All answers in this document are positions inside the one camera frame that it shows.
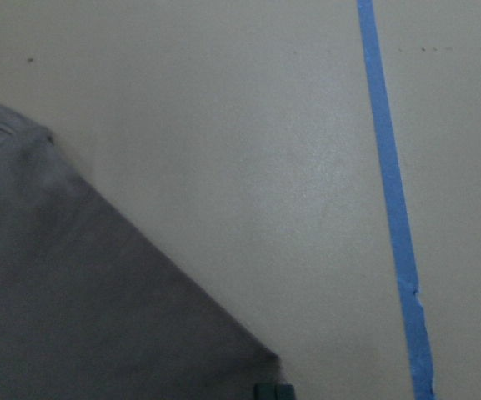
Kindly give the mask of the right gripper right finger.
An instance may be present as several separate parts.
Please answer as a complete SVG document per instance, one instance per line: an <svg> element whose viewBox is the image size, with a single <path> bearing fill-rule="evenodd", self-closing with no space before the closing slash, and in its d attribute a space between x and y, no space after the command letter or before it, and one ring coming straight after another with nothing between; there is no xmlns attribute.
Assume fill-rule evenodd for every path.
<svg viewBox="0 0 481 400"><path fill-rule="evenodd" d="M279 384L276 386L277 400L295 400L295 389L292 384Z"/></svg>

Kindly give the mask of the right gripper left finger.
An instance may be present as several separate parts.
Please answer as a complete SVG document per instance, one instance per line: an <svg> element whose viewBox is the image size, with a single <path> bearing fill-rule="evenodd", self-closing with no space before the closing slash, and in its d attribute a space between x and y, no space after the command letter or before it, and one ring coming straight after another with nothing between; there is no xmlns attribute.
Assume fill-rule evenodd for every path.
<svg viewBox="0 0 481 400"><path fill-rule="evenodd" d="M275 385L273 383L258 383L254 386L255 400L276 400Z"/></svg>

